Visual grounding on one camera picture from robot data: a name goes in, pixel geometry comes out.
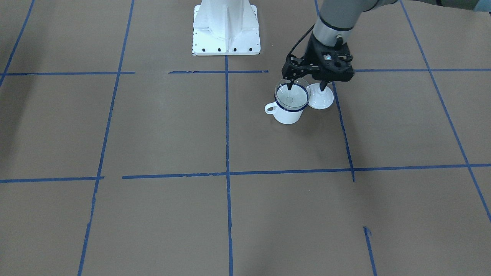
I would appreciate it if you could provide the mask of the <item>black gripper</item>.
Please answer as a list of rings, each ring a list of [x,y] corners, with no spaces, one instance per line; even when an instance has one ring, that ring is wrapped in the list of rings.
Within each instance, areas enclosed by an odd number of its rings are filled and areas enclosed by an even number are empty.
[[[347,82],[354,76],[351,66],[353,56],[348,44],[341,36],[335,39],[334,46],[326,46],[310,35],[305,54],[298,58],[293,55],[297,45],[306,37],[305,34],[288,52],[282,68],[282,78],[288,80],[287,89],[291,91],[295,80],[310,75],[320,82],[320,91],[325,92],[329,82]]]

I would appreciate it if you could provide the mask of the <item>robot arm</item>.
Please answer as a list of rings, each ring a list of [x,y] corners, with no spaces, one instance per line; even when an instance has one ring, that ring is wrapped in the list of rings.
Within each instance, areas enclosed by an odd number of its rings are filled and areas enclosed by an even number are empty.
[[[364,12],[392,5],[394,0],[325,0],[314,25],[309,28],[309,41],[301,58],[288,52],[282,78],[291,89],[296,80],[310,75],[324,89],[330,82],[348,82],[354,76],[353,56],[347,40]]]

